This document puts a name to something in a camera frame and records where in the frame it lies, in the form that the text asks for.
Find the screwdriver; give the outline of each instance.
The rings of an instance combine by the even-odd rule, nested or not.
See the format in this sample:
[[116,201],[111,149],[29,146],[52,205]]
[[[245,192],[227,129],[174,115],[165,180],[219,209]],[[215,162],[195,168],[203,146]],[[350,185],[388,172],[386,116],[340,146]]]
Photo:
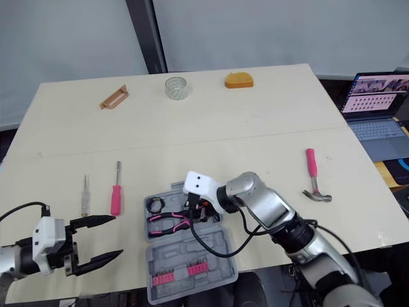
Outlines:
[[121,161],[116,163],[116,185],[112,191],[111,198],[111,215],[118,216],[121,214],[121,186],[120,186]]

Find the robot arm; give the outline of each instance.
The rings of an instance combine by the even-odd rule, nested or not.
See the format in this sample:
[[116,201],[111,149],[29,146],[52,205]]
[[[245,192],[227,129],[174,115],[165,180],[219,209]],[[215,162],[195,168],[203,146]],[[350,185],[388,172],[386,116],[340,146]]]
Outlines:
[[80,276],[103,267],[119,256],[123,249],[91,258],[79,265],[77,243],[73,234],[81,227],[94,227],[115,219],[113,216],[88,216],[70,221],[43,216],[33,230],[33,236],[0,247],[0,307],[6,303],[12,282],[37,272],[47,275],[53,269],[65,268],[65,274]]
[[299,266],[310,286],[324,297],[324,306],[382,306],[357,285],[358,277],[346,259],[257,174],[246,172],[222,185],[190,171],[183,189],[208,200],[220,214],[234,213],[237,206],[246,207],[270,231],[273,242]]

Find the hammer head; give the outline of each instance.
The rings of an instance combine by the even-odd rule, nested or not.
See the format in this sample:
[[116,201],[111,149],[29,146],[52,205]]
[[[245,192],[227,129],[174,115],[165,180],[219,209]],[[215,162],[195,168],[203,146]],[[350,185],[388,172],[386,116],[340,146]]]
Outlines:
[[322,195],[318,191],[310,193],[307,190],[304,190],[302,191],[302,194],[306,195],[310,200],[314,200],[314,201],[326,201],[326,202],[332,201],[331,195]]

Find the laptop screen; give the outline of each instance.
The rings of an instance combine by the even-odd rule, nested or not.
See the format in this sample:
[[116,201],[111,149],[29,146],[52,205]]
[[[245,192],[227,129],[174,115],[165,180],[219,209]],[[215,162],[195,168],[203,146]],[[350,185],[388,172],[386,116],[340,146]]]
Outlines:
[[409,92],[409,73],[361,73],[341,108],[347,120],[393,117]]

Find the laptop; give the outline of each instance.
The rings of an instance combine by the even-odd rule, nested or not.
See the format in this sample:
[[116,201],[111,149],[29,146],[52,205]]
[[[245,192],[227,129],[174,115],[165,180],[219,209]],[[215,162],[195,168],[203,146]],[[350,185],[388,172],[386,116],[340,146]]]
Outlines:
[[409,138],[393,119],[408,92],[408,72],[355,76],[340,111],[372,161],[409,157]]

